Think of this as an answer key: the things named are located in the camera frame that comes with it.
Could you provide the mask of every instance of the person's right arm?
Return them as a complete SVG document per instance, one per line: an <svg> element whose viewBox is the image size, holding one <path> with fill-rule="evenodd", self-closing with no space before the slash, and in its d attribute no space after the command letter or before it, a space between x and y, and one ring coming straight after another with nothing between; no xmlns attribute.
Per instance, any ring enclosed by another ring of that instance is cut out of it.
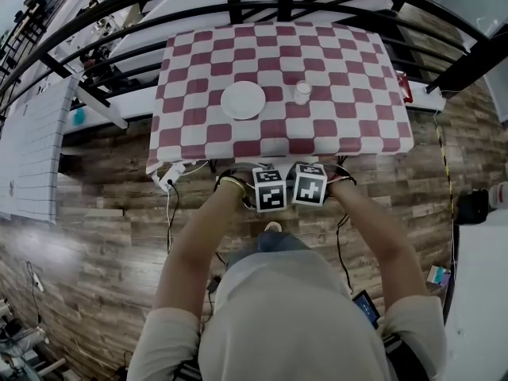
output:
<svg viewBox="0 0 508 381"><path fill-rule="evenodd" d="M418 256L401 225L351 181L332 183L330 190L378 260L386 309L406 296L428 295Z"/></svg>

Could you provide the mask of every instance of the teal object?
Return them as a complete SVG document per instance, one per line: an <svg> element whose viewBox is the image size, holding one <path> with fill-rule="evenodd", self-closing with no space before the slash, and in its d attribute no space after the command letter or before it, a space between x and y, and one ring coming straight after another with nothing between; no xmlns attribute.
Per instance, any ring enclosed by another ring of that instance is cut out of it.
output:
<svg viewBox="0 0 508 381"><path fill-rule="evenodd" d="M81 125L82 123L85 122L85 118L87 118L87 115L85 114L85 109L82 107L79 107L74 113L72 122L74 125Z"/></svg>

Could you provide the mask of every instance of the round plate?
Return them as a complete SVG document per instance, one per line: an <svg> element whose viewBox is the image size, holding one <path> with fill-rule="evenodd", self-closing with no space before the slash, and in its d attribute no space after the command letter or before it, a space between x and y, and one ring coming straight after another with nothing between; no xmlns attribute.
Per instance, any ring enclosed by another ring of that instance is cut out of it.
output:
<svg viewBox="0 0 508 381"><path fill-rule="evenodd" d="M224 113L237 120L247 120L261 113L266 103L263 89L252 82L236 82L221 96Z"/></svg>

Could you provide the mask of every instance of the wooden floor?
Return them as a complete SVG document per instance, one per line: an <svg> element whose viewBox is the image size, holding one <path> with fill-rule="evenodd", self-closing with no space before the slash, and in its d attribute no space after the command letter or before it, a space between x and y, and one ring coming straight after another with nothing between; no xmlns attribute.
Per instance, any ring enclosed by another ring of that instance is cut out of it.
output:
<svg viewBox="0 0 508 381"><path fill-rule="evenodd" d="M450 259L448 184L432 115L411 113L410 121L415 147L408 154L349 157L345 166L365 194L400 219L426 273L432 264L448 265ZM506 180L508 135L483 83L448 101L437 121L456 194ZM144 173L149 134L148 120L132 122L126 132L108 127L67 140L65 151L79 160L70 164L68 175L59 175L58 224L0 221L0 296L9 298L27 324L36 324L25 267L30 261L46 287L35 297L51 341L47 350L54 357L66 356L88 379L112 375L123 364L124 352L134 349L166 256L167 199ZM207 167L178 181L175 235L213 185ZM125 216L93 217L90 208L122 209ZM342 272L335 236L341 216L333 200L322 209L291 207L267 216L239 208L219 251L227 260L253 241L267 219L278 220ZM340 239L355 291L366 289L383 313L372 254L349 223ZM218 260L212 271L223 272ZM204 305L210 311L207 301Z"/></svg>

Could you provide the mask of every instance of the red package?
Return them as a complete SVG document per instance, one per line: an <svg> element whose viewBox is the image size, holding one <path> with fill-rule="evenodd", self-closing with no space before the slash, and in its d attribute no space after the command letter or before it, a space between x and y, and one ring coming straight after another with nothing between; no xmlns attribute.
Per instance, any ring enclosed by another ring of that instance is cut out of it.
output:
<svg viewBox="0 0 508 381"><path fill-rule="evenodd" d="M395 71L395 74L397 75L397 82L400 86L404 103L412 103L413 95L411 94L410 83L407 80L406 73L402 71Z"/></svg>

